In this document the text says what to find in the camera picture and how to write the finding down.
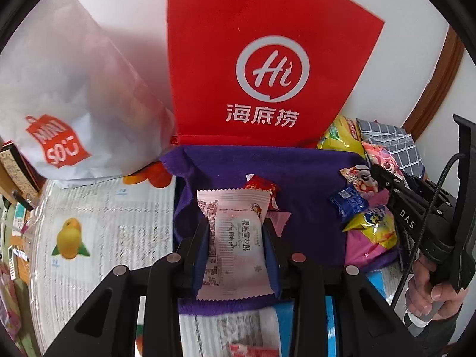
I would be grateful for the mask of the person right hand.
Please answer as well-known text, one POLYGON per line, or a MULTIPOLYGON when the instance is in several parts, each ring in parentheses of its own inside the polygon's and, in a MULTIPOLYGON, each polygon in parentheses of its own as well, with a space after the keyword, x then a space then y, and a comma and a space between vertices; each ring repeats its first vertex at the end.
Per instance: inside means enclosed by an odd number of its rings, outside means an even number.
POLYGON ((413 276, 408 282, 405 298, 408 311, 416 317, 430 314, 436 303, 442 303, 433 316, 433 320, 438 321, 453 317, 459 312, 467 291, 461 289, 456 292, 450 283, 432 285, 430 273, 435 270, 436 264, 420 255, 413 264, 413 276))

